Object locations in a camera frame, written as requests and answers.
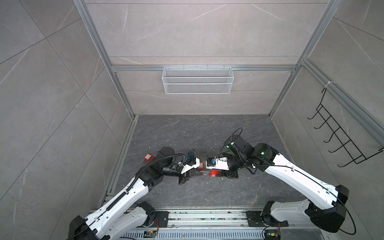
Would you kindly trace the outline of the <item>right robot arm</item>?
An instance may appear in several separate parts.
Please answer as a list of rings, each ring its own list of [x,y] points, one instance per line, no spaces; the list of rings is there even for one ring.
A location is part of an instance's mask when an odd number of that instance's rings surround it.
[[[341,230],[346,216],[351,215],[346,207],[348,188],[313,177],[265,143],[253,147],[241,134],[233,133],[224,142],[219,156],[226,163],[222,172],[228,178],[235,178],[241,169],[247,169],[253,175],[261,171],[280,179],[305,196],[304,200],[298,202],[268,201],[261,213],[262,221],[267,226],[310,221],[321,230],[336,233]]]

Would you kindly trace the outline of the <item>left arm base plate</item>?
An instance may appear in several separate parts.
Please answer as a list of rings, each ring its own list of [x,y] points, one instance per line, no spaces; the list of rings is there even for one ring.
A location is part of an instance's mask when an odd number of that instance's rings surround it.
[[[169,212],[160,211],[150,214],[142,226],[144,228],[156,228],[157,226],[160,228],[166,228],[168,226],[168,221]]]

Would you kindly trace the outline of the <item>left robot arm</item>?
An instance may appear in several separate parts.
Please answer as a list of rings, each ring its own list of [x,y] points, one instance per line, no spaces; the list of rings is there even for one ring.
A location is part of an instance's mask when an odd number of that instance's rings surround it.
[[[165,176],[178,177],[181,185],[192,175],[201,174],[194,148],[183,154],[163,147],[147,160],[116,196],[87,217],[77,216],[71,221],[69,240],[117,240],[136,227],[150,227],[157,223],[156,210],[147,202],[138,201]]]

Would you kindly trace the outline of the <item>red padlock long shackle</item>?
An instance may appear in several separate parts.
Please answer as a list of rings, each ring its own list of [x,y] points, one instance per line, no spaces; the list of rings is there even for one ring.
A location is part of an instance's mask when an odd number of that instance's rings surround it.
[[[204,162],[200,162],[200,165],[198,166],[198,170],[204,170],[204,169],[205,169]]]

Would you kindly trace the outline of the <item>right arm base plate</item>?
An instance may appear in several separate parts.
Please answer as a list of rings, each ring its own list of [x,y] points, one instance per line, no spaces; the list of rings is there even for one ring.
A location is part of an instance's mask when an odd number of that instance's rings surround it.
[[[272,217],[271,214],[263,211],[246,211],[249,227],[288,227],[287,221],[280,222]]]

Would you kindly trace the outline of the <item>blue padlock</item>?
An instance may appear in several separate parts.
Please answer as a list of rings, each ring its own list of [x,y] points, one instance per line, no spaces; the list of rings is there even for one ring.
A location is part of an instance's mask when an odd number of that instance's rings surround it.
[[[188,158],[189,160],[194,160],[196,158],[194,147],[190,147],[190,151],[188,152]]]

